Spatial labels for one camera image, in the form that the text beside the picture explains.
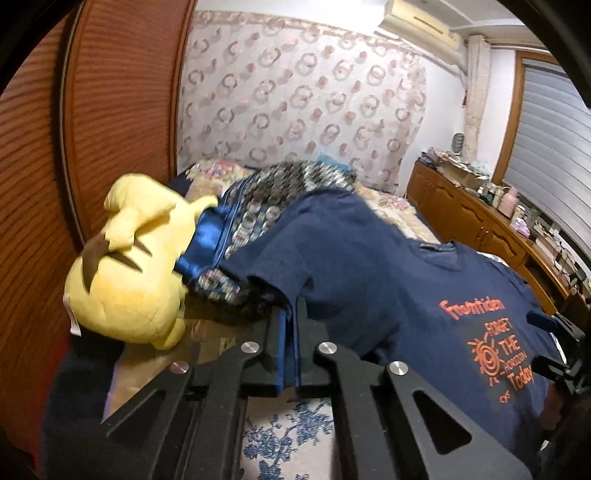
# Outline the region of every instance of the blue floral pattern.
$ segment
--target blue floral pattern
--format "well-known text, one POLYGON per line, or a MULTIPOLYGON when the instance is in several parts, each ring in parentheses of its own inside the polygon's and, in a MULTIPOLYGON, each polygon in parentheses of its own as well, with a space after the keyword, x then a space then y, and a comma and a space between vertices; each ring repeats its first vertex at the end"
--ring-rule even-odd
MULTIPOLYGON (((277 412, 277 404, 272 411, 277 412)), ((302 400, 288 398, 281 413, 274 413, 266 418, 264 414, 251 412, 244 425, 242 467, 245 468, 243 480, 317 480, 306 469, 309 454, 304 458, 300 454, 302 447, 317 447, 324 441, 325 448, 318 454, 332 457, 334 425, 330 400, 302 400), (298 473, 285 468, 287 462, 295 460, 298 473)))

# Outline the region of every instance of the ceiling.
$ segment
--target ceiling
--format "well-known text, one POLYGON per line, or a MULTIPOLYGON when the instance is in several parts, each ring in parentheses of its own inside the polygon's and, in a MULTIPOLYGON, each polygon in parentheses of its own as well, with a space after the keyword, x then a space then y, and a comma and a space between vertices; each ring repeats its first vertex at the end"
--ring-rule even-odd
POLYGON ((496 0, 405 0, 462 37, 481 34, 493 45, 544 48, 521 20, 496 0))

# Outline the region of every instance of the patterned wallpaper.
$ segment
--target patterned wallpaper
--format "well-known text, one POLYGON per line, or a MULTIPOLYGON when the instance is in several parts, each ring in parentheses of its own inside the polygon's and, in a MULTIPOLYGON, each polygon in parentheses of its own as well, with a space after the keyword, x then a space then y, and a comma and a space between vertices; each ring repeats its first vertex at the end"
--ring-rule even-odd
POLYGON ((321 152, 393 192, 423 120, 426 73, 404 40, 292 18, 196 11, 178 110, 179 171, 203 157, 263 166, 321 152))

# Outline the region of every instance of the fabric tag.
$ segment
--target fabric tag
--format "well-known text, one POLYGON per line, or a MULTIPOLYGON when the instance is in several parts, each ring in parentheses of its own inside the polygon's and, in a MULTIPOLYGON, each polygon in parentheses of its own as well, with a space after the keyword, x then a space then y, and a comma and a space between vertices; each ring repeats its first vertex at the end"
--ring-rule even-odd
POLYGON ((68 317, 70 317, 70 333, 77 337, 81 337, 82 331, 80 330, 80 324, 78 323, 78 320, 76 320, 76 315, 74 315, 72 307, 70 307, 70 296, 67 293, 64 293, 61 299, 64 302, 66 312, 68 312, 68 317))
POLYGON ((427 242, 422 242, 421 243, 421 248, 424 248, 425 250, 431 250, 433 252, 440 252, 441 251, 441 247, 437 244, 429 244, 427 242))

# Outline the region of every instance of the t-shirt collar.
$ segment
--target t-shirt collar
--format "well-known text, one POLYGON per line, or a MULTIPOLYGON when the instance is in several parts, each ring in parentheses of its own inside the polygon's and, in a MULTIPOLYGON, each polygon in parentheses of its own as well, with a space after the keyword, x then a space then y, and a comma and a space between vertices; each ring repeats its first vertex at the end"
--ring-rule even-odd
POLYGON ((418 240, 412 240, 410 243, 410 251, 413 255, 446 270, 464 270, 466 268, 464 248, 462 244, 454 240, 447 244, 431 244, 418 240))

